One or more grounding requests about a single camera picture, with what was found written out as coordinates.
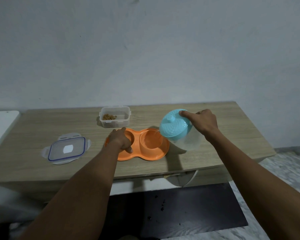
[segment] blue pitcher lid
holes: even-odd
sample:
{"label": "blue pitcher lid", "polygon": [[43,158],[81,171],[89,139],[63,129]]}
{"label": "blue pitcher lid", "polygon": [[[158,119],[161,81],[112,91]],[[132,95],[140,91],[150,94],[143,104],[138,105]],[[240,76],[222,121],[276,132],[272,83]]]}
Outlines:
{"label": "blue pitcher lid", "polygon": [[179,115],[180,110],[186,109],[172,110],[163,117],[159,127],[159,131],[162,136],[175,137],[188,128],[190,121]]}

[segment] container lid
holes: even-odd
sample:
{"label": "container lid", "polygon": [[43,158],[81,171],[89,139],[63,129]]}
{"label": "container lid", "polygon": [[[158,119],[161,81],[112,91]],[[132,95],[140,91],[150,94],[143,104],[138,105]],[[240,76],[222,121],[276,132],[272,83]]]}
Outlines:
{"label": "container lid", "polygon": [[80,157],[85,152],[86,139],[77,137],[54,142],[49,151],[49,161],[59,161]]}
{"label": "container lid", "polygon": [[182,134],[183,132],[185,132],[185,134],[183,133],[180,138],[187,135],[187,133],[190,131],[189,128],[191,129],[192,127],[192,124],[187,118],[181,117],[179,115],[180,110],[186,110],[186,109],[172,110],[163,117],[159,127],[159,131],[161,135],[168,138],[176,137]]}

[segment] plastic food container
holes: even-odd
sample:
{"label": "plastic food container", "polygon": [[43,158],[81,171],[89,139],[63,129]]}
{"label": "plastic food container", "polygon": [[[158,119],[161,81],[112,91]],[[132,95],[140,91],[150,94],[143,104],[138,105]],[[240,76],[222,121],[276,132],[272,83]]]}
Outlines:
{"label": "plastic food container", "polygon": [[80,157],[88,148],[85,137],[77,137],[54,142],[49,151],[48,160],[51,162]]}
{"label": "plastic food container", "polygon": [[[115,120],[103,120],[105,114],[116,116]],[[131,111],[128,106],[103,107],[99,113],[99,120],[104,128],[127,127],[130,124]]]}
{"label": "plastic food container", "polygon": [[169,150],[169,141],[164,138],[158,129],[148,128],[140,131],[127,128],[125,136],[131,141],[132,153],[121,150],[118,161],[126,161],[133,157],[141,157],[147,161],[156,161],[164,157]]}
{"label": "plastic food container", "polygon": [[179,115],[180,110],[185,109],[175,109],[167,113],[161,121],[159,131],[177,147],[186,151],[197,150],[201,145],[203,135],[187,118]]}

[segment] food bowl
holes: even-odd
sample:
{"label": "food bowl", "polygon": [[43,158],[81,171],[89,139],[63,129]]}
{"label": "food bowl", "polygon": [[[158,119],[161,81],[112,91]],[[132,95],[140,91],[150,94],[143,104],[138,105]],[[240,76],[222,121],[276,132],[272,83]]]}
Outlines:
{"label": "food bowl", "polygon": [[133,157],[155,161],[164,157],[169,150],[169,141],[160,134],[158,129],[148,128],[137,131],[127,128],[124,134],[131,141],[133,152],[121,150],[118,161],[126,161]]}

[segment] black mat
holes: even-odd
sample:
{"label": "black mat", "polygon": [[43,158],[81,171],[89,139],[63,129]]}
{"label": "black mat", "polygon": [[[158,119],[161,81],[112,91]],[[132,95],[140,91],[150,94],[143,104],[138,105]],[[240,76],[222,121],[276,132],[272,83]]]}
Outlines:
{"label": "black mat", "polygon": [[229,183],[110,196],[100,239],[162,239],[247,226]]}

